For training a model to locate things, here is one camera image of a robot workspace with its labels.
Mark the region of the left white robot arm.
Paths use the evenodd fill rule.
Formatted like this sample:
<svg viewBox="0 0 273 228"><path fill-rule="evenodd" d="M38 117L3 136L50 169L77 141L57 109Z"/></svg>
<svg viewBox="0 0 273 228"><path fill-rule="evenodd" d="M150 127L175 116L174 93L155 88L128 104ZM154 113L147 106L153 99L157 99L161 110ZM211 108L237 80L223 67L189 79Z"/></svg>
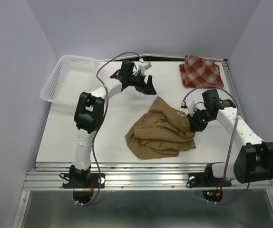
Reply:
<svg viewBox="0 0 273 228"><path fill-rule="evenodd" d="M91 147L105 116L109 100L129 86L145 95L156 95L152 76L146 76L146 70L152 67L150 62L139 59L138 69L134 72L135 63L123 60L121 68L109 77L103 85L91 93L80 94L74 114L78 129L78 141L75 158L69 168L69 179L79 187L90 183Z"/></svg>

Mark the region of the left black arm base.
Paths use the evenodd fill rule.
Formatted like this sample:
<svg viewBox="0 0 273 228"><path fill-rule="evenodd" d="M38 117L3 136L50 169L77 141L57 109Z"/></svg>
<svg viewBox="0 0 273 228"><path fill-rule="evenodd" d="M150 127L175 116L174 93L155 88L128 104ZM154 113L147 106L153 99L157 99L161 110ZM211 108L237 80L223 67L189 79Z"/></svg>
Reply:
<svg viewBox="0 0 273 228"><path fill-rule="evenodd" d="M93 189L104 188L106 175L101 172L92 173L91 167L86 170L77 169L71 165L69 172L60 173L59 177L63 180L62 187L64 189Z"/></svg>

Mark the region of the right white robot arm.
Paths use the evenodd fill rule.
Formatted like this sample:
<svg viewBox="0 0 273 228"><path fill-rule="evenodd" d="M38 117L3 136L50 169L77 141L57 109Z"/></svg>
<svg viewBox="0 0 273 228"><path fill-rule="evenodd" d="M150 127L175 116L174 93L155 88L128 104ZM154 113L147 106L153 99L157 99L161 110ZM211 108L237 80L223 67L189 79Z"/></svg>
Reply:
<svg viewBox="0 0 273 228"><path fill-rule="evenodd" d="M188 110L192 132L202 132L211 121L217 121L231 139L226 160L207 164L203 180L215 185L220 179L241 184L273 179L273 142L265 142L241 117L238 104L231 98L223 100L216 87L203 92L204 109L184 98L181 107Z"/></svg>

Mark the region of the brown skirt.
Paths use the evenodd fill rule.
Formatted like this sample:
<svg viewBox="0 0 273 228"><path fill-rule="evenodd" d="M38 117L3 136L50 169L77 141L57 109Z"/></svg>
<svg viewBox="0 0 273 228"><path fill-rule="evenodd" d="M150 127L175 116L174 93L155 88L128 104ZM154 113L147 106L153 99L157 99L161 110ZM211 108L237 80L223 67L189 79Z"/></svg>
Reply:
<svg viewBox="0 0 273 228"><path fill-rule="evenodd" d="M125 135L128 148L143 160L177 157L196 147L185 112L157 97Z"/></svg>

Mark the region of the red plaid skirt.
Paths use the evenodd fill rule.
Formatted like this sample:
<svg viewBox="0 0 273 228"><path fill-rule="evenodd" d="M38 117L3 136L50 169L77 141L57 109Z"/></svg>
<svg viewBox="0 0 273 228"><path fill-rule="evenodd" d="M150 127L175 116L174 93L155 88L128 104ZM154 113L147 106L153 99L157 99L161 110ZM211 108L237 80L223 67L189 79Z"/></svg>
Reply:
<svg viewBox="0 0 273 228"><path fill-rule="evenodd" d="M220 67L212 59L185 55L184 63L179 65L184 87L217 86L224 88Z"/></svg>

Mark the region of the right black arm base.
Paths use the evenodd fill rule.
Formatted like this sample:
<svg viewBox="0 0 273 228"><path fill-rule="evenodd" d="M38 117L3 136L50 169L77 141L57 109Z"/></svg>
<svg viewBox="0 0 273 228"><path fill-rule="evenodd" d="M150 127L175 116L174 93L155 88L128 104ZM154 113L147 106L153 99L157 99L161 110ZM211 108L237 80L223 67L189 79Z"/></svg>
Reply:
<svg viewBox="0 0 273 228"><path fill-rule="evenodd" d="M206 165L202 172L190 172L188 174L188 188L204 188L204 187L231 187L230 181L225 181L223 178L213 176L212 163Z"/></svg>

